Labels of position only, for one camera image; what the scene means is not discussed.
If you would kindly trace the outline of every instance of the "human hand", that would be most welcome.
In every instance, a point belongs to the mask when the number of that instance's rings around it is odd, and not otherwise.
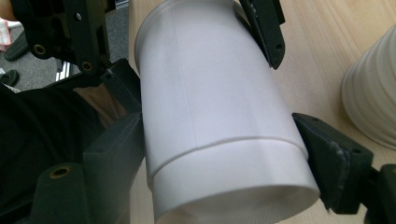
[[[7,21],[16,21],[10,0],[0,0],[0,17]]]

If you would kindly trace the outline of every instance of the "person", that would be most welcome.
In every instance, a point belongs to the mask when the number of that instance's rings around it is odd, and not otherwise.
[[[15,21],[9,0],[0,0],[0,17]],[[103,84],[19,93],[0,84],[0,104],[0,214],[32,197],[47,168],[81,161],[82,150],[126,115]]]

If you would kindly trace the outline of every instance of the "light wood surface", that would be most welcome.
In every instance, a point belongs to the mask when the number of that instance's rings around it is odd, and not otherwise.
[[[130,55],[134,38],[149,12],[162,0],[131,0]],[[344,74],[359,57],[396,23],[394,0],[281,0],[286,23],[281,25],[286,55],[274,71],[277,84],[293,112],[323,119],[371,149],[374,167],[396,163],[396,151],[373,142],[351,123],[341,104]],[[132,223],[152,224],[151,195],[145,167],[131,190]],[[363,223],[365,208],[356,216],[338,216],[318,201],[301,214],[281,223]]]

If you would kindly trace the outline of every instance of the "white cup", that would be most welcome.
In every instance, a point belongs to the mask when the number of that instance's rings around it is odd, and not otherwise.
[[[346,113],[378,144],[396,149],[396,26],[348,70],[342,84]]]
[[[135,42],[156,223],[275,223],[319,196],[233,0],[169,0]]]

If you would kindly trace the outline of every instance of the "black pants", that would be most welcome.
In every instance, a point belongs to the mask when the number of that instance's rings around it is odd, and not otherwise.
[[[32,197],[47,168],[81,161],[103,130],[95,110],[72,91],[14,93],[0,84],[0,213]]]

